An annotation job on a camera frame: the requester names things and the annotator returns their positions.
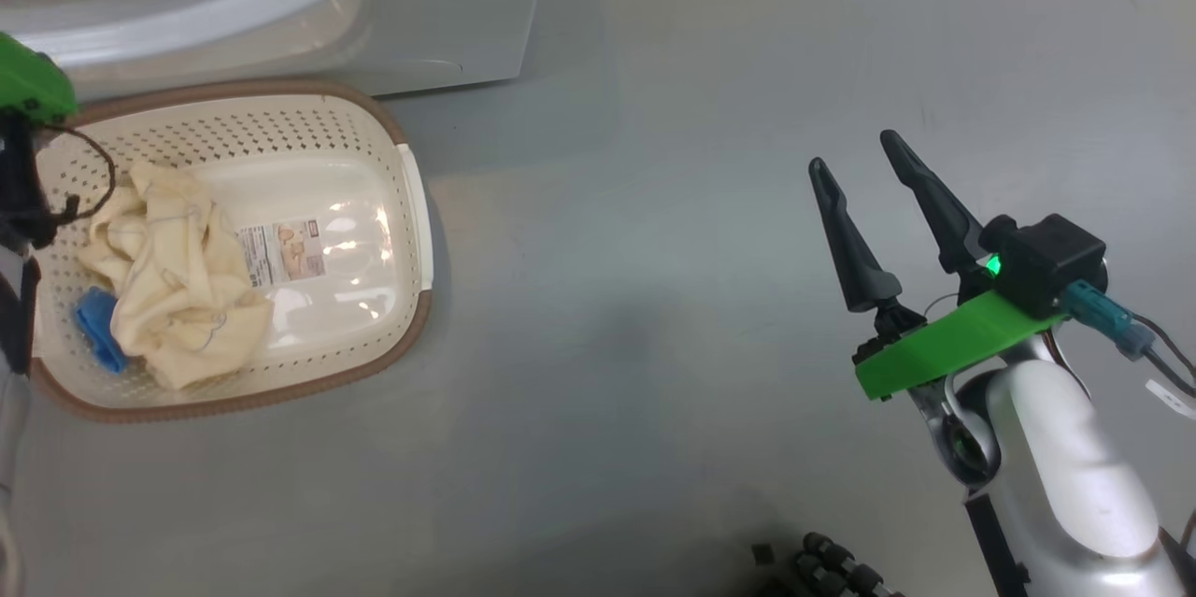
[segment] green plastic part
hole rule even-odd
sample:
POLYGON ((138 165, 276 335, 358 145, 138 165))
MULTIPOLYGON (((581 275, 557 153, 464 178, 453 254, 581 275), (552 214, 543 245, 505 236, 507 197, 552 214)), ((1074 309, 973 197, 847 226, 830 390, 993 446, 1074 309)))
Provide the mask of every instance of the green plastic part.
POLYGON ((859 364, 855 377, 868 398, 884 398, 975 366, 1062 319, 1033 319, 990 291, 859 364))
POLYGON ((77 112, 79 103, 71 79, 50 57, 0 32, 0 111, 4 110, 51 126, 77 112))

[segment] laundry basket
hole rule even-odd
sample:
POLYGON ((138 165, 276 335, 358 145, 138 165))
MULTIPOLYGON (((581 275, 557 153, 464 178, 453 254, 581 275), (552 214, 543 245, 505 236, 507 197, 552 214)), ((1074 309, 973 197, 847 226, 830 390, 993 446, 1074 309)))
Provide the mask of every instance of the laundry basket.
MULTIPOLYGON (((383 371, 419 337, 432 305, 432 240, 419 167, 403 130, 374 100, 325 83, 264 81, 171 91, 98 104, 74 126, 112 156, 179 167, 205 181, 243 246, 303 231, 311 276, 255 274, 274 301, 273 327, 248 366, 179 391, 136 360, 102 368, 74 323, 100 280, 75 260, 87 221, 37 252, 35 384, 83 416, 157 421, 258 408, 383 371), (322 251, 323 258, 318 258, 322 251)), ((77 138, 37 156, 47 196, 81 208, 108 187, 105 164, 77 138)))

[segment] white cable label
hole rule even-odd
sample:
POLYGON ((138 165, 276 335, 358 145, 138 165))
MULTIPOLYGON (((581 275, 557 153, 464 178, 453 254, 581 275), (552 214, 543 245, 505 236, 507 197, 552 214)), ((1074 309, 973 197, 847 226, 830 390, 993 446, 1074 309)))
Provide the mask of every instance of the white cable label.
POLYGON ((1180 401, 1178 396, 1167 391, 1167 389, 1161 384, 1149 380, 1146 383, 1146 390, 1161 398, 1163 402, 1170 406, 1170 408, 1176 413, 1179 413, 1189 420, 1196 420, 1196 409, 1192 409, 1191 406, 1180 401))

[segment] cream cloth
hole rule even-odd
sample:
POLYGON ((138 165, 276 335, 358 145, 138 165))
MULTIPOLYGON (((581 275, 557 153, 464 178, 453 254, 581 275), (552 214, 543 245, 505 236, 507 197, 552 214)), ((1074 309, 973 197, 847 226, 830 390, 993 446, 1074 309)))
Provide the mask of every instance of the cream cloth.
POLYGON ((184 172, 138 163, 129 176, 133 187, 116 188, 79 252, 112 284, 112 337, 169 389, 240 368, 274 305, 254 291, 227 218, 184 172))

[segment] gray floor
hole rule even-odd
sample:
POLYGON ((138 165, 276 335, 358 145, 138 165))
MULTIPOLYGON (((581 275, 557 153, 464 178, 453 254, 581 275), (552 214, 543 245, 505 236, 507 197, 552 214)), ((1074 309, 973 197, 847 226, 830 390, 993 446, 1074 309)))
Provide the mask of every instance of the gray floor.
MULTIPOLYGON (((915 597, 991 595, 905 398, 868 403, 808 194, 824 156, 921 309, 952 291, 877 134, 983 220, 1062 211, 1196 349, 1190 0, 541 0, 523 78, 389 103, 437 304, 392 371, 228 418, 38 400, 30 595, 730 596, 820 530, 915 597)), ((1178 531, 1196 425, 1064 346, 1178 531)))

